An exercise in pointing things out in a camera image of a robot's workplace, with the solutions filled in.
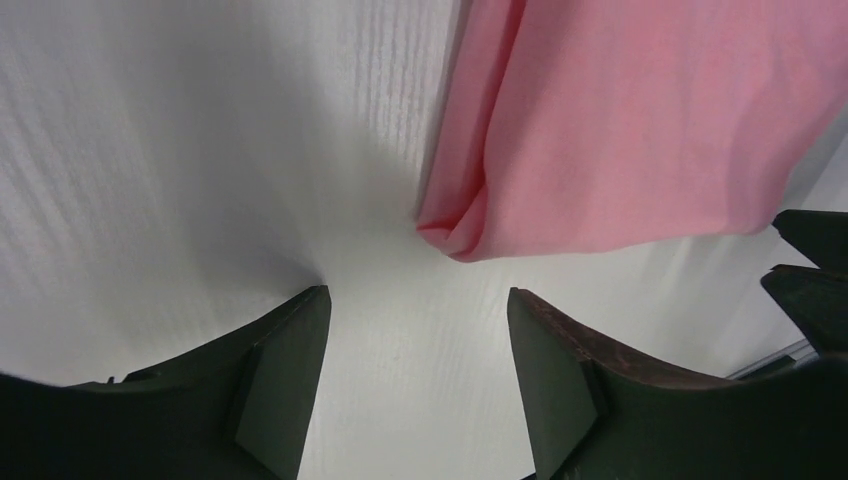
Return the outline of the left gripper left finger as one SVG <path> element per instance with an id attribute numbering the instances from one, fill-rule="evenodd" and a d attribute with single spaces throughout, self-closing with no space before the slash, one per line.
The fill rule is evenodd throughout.
<path id="1" fill-rule="evenodd" d="M 122 381 L 1 378 L 5 479 L 294 479 L 331 319 L 326 286 Z"/>

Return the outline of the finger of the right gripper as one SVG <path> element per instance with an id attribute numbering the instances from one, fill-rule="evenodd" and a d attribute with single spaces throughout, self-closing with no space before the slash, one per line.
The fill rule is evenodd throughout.
<path id="1" fill-rule="evenodd" d="M 847 213 L 790 209 L 772 222 L 781 238 L 817 267 L 847 270 Z"/>
<path id="2" fill-rule="evenodd" d="M 760 284 L 818 354 L 847 353 L 846 274 L 777 265 Z"/>

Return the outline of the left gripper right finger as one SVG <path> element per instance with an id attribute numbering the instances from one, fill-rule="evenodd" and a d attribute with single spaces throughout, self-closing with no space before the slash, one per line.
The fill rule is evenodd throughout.
<path id="1" fill-rule="evenodd" d="M 514 365 L 538 479 L 843 479 L 847 359 L 753 380 L 659 360 L 509 293 Z"/>

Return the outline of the pink t shirt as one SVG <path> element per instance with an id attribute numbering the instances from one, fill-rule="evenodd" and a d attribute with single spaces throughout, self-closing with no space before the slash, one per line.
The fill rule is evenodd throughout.
<path id="1" fill-rule="evenodd" d="M 846 100 L 843 1 L 474 1 L 416 228 L 462 262 L 755 233 Z"/>

